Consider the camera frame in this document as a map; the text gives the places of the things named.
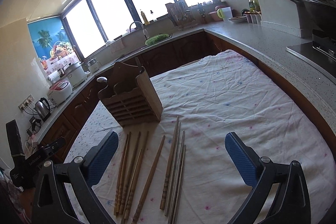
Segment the yellow dish soap bottle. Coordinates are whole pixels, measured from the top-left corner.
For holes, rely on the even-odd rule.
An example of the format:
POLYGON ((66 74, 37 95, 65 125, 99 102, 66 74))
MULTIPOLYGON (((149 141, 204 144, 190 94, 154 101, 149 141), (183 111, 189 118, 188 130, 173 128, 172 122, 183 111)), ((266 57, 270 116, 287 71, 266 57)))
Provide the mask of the yellow dish soap bottle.
POLYGON ((149 23, 149 21, 147 20, 147 17, 146 17, 146 15, 145 15, 145 13, 141 10, 141 17, 142 17, 142 19, 143 19, 143 21, 144 21, 144 24, 147 26, 148 24, 150 24, 149 23))

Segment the white cup green lid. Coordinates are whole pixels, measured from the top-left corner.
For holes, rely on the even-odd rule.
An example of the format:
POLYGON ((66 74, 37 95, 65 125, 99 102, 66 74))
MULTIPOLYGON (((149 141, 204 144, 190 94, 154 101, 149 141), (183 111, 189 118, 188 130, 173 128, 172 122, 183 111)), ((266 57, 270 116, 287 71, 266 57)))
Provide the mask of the white cup green lid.
POLYGON ((233 17, 230 7, 223 7, 217 10, 217 15, 221 20, 228 20, 233 17))

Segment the white floral tablecloth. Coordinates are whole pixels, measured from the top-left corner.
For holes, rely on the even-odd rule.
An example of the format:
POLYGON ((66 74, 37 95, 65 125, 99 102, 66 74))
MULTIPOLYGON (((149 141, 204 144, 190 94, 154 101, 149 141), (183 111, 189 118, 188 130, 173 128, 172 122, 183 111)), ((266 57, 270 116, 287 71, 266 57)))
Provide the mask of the white floral tablecloth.
POLYGON ((318 223, 335 200, 335 161, 318 128, 268 76, 228 50, 151 79, 162 102, 159 123, 121 127, 99 103, 72 145, 66 162, 85 155, 109 131, 120 144, 127 134, 145 147, 131 208, 155 158, 158 165, 139 223, 167 223, 159 208, 176 122, 185 133, 186 157, 177 223, 227 223, 242 205, 247 186, 224 145, 235 132, 275 163, 299 161, 307 182, 311 221, 318 223))

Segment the silver metal spoon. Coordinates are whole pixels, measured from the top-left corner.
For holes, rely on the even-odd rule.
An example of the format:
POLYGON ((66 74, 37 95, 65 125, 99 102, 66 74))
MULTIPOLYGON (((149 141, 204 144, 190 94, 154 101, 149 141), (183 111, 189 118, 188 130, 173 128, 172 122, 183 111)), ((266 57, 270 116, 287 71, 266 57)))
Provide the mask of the silver metal spoon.
POLYGON ((98 78, 96 79, 96 81, 97 81, 98 83, 107 83, 107 82, 108 82, 108 80, 107 80, 106 77, 98 77, 98 78))

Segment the tropical beach poster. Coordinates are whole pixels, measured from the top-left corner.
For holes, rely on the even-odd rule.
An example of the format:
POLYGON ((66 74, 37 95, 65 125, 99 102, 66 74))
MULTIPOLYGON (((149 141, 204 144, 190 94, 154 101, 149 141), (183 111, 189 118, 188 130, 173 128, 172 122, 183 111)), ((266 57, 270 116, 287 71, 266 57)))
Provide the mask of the tropical beach poster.
POLYGON ((28 29, 46 75, 79 61, 59 16, 31 22, 28 29))

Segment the steel electric kettle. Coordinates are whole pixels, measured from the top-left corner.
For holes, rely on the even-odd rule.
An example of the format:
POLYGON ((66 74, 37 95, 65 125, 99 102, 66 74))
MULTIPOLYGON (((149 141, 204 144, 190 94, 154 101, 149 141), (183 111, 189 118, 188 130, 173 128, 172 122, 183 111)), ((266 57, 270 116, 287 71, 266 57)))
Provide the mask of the steel electric kettle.
POLYGON ((35 110, 37 111, 38 116, 41 118, 42 121, 48 120, 51 115, 51 108, 48 100, 44 97, 41 97, 35 103, 35 110))

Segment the dish drying rack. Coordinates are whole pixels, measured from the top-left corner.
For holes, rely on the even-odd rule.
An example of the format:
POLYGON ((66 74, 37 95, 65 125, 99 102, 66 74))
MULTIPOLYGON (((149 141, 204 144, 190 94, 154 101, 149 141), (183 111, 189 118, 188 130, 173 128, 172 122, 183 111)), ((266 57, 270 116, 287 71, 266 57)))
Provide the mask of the dish drying rack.
POLYGON ((197 25, 197 21, 185 0, 178 0, 175 3, 167 3, 165 6, 167 8, 169 19, 173 25, 180 30, 197 25))

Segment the wall power socket strip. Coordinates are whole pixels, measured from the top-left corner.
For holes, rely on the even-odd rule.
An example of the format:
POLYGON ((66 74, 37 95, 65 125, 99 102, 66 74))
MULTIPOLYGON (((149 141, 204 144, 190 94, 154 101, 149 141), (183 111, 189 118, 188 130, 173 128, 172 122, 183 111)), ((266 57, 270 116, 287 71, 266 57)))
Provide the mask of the wall power socket strip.
POLYGON ((33 96, 30 94, 19 106, 19 110, 23 112, 32 102, 34 101, 33 96))

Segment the green colander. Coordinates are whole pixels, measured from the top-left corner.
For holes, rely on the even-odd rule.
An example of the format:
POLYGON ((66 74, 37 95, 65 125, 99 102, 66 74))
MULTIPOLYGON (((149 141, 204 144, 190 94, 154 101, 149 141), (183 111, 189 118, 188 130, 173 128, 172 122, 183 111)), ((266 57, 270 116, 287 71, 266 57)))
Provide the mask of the green colander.
POLYGON ((145 41, 145 45, 146 46, 152 46, 152 45, 155 45, 165 39, 168 39, 170 37, 169 34, 158 34, 156 36, 153 36, 151 38, 148 38, 146 41, 145 41))

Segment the black frying pan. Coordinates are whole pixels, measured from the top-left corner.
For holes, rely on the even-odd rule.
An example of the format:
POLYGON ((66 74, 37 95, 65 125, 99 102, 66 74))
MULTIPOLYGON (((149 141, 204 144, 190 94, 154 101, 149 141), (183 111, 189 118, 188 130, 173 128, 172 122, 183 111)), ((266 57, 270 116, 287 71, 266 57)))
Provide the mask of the black frying pan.
POLYGON ((334 0, 289 0, 306 9, 314 23, 324 32, 335 36, 334 0))

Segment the pink plastic basin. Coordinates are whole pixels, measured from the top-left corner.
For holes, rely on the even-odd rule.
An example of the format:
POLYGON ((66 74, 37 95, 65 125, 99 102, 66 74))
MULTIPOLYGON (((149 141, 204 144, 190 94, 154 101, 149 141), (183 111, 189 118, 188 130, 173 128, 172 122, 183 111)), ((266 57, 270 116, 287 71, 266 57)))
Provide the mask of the pink plastic basin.
POLYGON ((218 6, 216 6, 216 7, 214 8, 214 11, 209 12, 209 16, 210 16, 215 22, 222 21, 222 18, 220 18, 220 17, 218 16, 217 11, 218 11, 218 9, 222 9, 222 8, 224 8, 224 7, 225 7, 225 6, 223 6, 223 5, 218 5, 218 6))

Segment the cooking oil bottle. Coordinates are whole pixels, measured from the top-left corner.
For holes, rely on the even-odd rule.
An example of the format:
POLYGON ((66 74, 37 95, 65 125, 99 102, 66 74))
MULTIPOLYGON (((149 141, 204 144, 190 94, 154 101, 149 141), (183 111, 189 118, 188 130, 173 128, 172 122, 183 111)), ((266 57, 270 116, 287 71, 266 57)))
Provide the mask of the cooking oil bottle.
POLYGON ((258 0, 248 0, 249 9, 252 12, 261 12, 261 8, 258 0))

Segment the carved brown wooden chopstick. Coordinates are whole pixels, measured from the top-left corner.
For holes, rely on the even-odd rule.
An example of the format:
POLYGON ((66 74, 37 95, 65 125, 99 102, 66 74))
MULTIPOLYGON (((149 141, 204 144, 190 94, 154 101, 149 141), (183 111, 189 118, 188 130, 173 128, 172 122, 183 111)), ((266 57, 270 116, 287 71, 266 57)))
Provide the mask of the carved brown wooden chopstick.
POLYGON ((164 180, 164 184, 163 184, 162 197, 161 197, 161 202, 160 202, 160 207, 159 207, 161 210, 165 209, 165 203, 166 203, 167 192, 168 192, 169 181, 170 181, 171 165, 172 165, 172 162, 173 162, 175 145, 176 145, 176 141, 177 141, 178 124, 179 124, 179 116, 177 116, 177 119, 176 119, 176 122, 175 122, 175 128, 174 128, 173 138, 172 138, 171 147, 170 147, 170 153, 169 153, 169 157, 168 157, 168 160, 167 160, 165 180, 164 180))

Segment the white red rice cooker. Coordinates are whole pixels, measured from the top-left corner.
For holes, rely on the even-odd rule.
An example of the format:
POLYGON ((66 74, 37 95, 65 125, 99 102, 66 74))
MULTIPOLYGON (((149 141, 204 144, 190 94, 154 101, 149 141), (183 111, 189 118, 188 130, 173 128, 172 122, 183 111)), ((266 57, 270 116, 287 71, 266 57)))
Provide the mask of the white red rice cooker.
POLYGON ((47 96, 56 106, 60 105, 72 94, 72 86, 68 80, 62 80, 50 87, 47 96))

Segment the silver metal chopstick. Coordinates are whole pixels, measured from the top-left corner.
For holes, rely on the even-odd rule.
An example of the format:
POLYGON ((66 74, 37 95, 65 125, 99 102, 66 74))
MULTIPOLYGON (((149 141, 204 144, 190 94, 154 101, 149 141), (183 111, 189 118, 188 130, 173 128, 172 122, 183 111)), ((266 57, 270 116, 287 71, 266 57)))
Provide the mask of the silver metal chopstick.
POLYGON ((169 178, 169 187, 167 191, 167 199, 165 204, 165 216, 167 217, 169 215, 170 210, 170 203, 172 198, 172 191, 173 191, 173 179, 174 179, 174 173, 175 173, 175 163, 177 160, 177 150, 178 150, 178 142, 179 142, 179 135, 181 132, 181 123, 177 123, 177 129, 175 134, 175 142, 174 142, 174 150, 173 150, 173 159, 171 161, 171 171, 170 171, 170 178, 169 178))
POLYGON ((184 144, 183 147, 182 147, 181 165, 180 165, 179 173, 178 173, 178 182, 177 182, 177 188, 176 188, 176 193, 175 193, 175 202, 174 202, 174 207, 173 207, 173 216, 171 218, 172 223, 176 223, 176 221, 177 221, 179 201, 180 201, 180 198, 181 198, 181 188, 182 188, 182 180, 183 180, 183 171, 184 171, 184 165, 185 165, 185 153, 186 153, 186 145, 184 144))
POLYGON ((176 164, 176 169, 175 169, 175 176, 174 176, 174 183, 173 183, 173 189, 171 192, 171 203, 169 207, 169 215, 168 215, 168 224, 173 223, 173 214, 174 214, 174 207, 175 207, 175 202, 177 199, 177 191, 178 191, 178 184, 179 184, 179 176, 181 173, 181 168, 182 168, 182 157, 183 157, 183 146, 185 145, 185 130, 182 132, 182 139, 180 143, 180 150, 179 150, 179 158, 176 164))

